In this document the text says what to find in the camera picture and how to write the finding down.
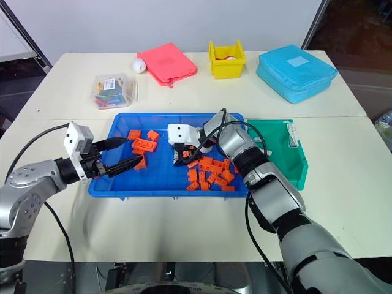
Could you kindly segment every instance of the orange plastic brick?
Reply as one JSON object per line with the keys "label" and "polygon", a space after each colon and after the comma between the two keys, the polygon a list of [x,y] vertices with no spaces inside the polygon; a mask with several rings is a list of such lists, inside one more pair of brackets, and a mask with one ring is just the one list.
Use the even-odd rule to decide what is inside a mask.
{"label": "orange plastic brick", "polygon": [[194,160],[191,163],[188,164],[189,168],[195,167],[196,165],[198,165],[198,160]]}
{"label": "orange plastic brick", "polygon": [[223,168],[217,167],[216,165],[210,165],[210,166],[209,166],[209,170],[210,170],[211,172],[213,172],[213,173],[221,174]]}
{"label": "orange plastic brick", "polygon": [[137,138],[132,143],[133,148],[139,148],[145,151],[153,152],[157,148],[157,143],[149,140]]}
{"label": "orange plastic brick", "polygon": [[225,170],[229,170],[230,169],[230,159],[225,159],[225,161],[223,163],[223,168]]}
{"label": "orange plastic brick", "polygon": [[198,181],[201,184],[202,182],[206,181],[206,172],[205,171],[200,171],[198,173]]}
{"label": "orange plastic brick", "polygon": [[198,169],[203,170],[204,172],[209,172],[210,164],[207,164],[204,160],[200,160],[198,162]]}
{"label": "orange plastic brick", "polygon": [[207,182],[209,182],[210,184],[212,184],[215,179],[218,177],[217,173],[212,173],[211,176],[208,177]]}
{"label": "orange plastic brick", "polygon": [[201,182],[200,187],[202,191],[209,191],[209,182]]}
{"label": "orange plastic brick", "polygon": [[159,137],[160,137],[160,135],[157,132],[154,132],[153,130],[150,130],[147,133],[147,138],[149,138],[150,140],[152,140],[154,142],[158,141]]}
{"label": "orange plastic brick", "polygon": [[137,138],[140,138],[140,136],[141,136],[140,130],[130,130],[128,133],[128,140],[133,141],[136,140]]}
{"label": "orange plastic brick", "polygon": [[235,175],[233,175],[232,173],[230,173],[230,170],[224,170],[222,172],[222,177],[223,179],[225,179],[228,183],[230,183],[231,181],[234,180]]}
{"label": "orange plastic brick", "polygon": [[188,181],[190,182],[197,181],[197,170],[189,170]]}
{"label": "orange plastic brick", "polygon": [[225,179],[222,179],[220,177],[216,177],[215,179],[215,184],[218,184],[220,186],[226,186],[227,185],[227,181]]}
{"label": "orange plastic brick", "polygon": [[235,191],[235,188],[232,186],[222,186],[220,188],[222,189],[222,191],[225,191],[225,192],[234,192]]}
{"label": "orange plastic brick", "polygon": [[188,191],[193,191],[196,190],[197,188],[199,188],[200,185],[198,184],[198,182],[192,182],[192,184],[190,184],[189,186],[186,187],[186,189]]}
{"label": "orange plastic brick", "polygon": [[134,170],[141,170],[142,168],[146,168],[147,167],[147,163],[146,163],[146,158],[144,155],[143,159],[134,167]]}
{"label": "orange plastic brick", "polygon": [[213,165],[216,165],[217,167],[223,167],[223,161],[213,160]]}
{"label": "orange plastic brick", "polygon": [[202,159],[200,159],[200,161],[204,161],[208,165],[213,164],[213,158],[208,156],[202,156]]}
{"label": "orange plastic brick", "polygon": [[143,154],[145,153],[145,151],[142,150],[142,149],[139,149],[139,148],[134,148],[134,149],[132,150],[132,153],[134,153],[134,154],[139,154],[139,155],[143,155]]}

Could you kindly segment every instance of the green tray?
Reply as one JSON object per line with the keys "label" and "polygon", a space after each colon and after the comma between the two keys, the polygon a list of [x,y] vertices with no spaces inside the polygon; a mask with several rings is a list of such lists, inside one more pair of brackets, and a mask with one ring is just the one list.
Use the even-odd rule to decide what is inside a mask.
{"label": "green tray", "polygon": [[[292,122],[291,119],[248,120],[248,123],[254,125],[263,135],[267,150],[272,151],[272,155],[268,156],[268,159],[281,170],[297,190],[302,191],[308,165],[300,141],[298,141],[299,147],[290,146],[287,124]],[[248,134],[252,138],[258,137],[251,128],[248,128]],[[263,146],[261,143],[257,143],[257,145],[261,148]]]}

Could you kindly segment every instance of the blue plastic tray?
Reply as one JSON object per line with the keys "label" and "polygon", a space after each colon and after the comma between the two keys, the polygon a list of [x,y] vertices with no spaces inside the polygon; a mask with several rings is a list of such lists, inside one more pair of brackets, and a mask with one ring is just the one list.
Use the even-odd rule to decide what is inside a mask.
{"label": "blue plastic tray", "polygon": [[[237,113],[231,113],[236,119],[243,121]],[[116,115],[108,138],[127,137],[131,129],[141,130],[141,137],[147,138],[149,130],[160,134],[158,146],[153,153],[145,152],[147,167],[142,170],[130,170],[114,178],[103,176],[91,181],[88,192],[93,197],[245,197],[247,189],[240,175],[229,186],[235,186],[235,192],[222,192],[221,187],[213,184],[211,191],[187,191],[190,184],[187,180],[188,167],[173,166],[173,149],[167,141],[168,124],[190,124],[202,127],[212,118],[214,113],[120,113]],[[132,154],[130,141],[122,146],[106,151],[102,162],[107,165],[116,164]],[[206,154],[223,161],[216,147]]]}

